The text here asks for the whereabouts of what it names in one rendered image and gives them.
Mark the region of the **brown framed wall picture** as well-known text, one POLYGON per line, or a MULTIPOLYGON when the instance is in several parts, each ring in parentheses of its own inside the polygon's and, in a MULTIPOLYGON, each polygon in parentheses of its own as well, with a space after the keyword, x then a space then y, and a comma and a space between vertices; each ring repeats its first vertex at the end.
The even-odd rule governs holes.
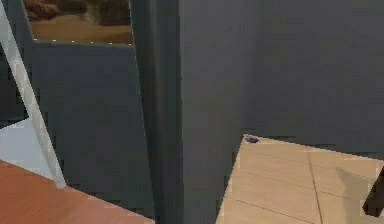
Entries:
POLYGON ((130 0, 22 0, 35 39, 132 44, 130 0))

